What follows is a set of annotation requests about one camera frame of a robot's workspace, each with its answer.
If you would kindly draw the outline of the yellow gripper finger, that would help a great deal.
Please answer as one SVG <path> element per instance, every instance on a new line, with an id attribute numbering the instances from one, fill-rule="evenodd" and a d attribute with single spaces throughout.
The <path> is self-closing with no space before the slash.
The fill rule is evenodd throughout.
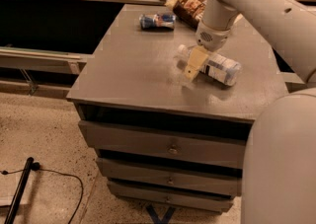
<path id="1" fill-rule="evenodd" d="M 185 76 L 193 81 L 208 60 L 208 51 L 200 45 L 184 47 L 183 53 L 188 57 Z"/>

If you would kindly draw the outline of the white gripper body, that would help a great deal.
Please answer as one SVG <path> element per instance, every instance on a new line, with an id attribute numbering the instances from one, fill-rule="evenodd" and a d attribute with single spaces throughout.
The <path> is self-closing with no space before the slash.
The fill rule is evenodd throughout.
<path id="1" fill-rule="evenodd" d="M 208 27 L 203 21 L 197 26 L 196 40 L 198 45 L 202 45 L 209 51 L 217 51 L 225 45 L 230 31 L 219 31 Z"/>

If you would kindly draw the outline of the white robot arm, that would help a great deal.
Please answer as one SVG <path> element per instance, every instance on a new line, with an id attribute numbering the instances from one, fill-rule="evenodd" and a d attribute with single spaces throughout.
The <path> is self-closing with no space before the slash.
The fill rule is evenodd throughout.
<path id="1" fill-rule="evenodd" d="M 272 47 L 282 80 L 294 85 L 252 125 L 241 224 L 316 224 L 316 14 L 295 0 L 207 0 L 198 49 L 218 51 L 237 16 Z"/>

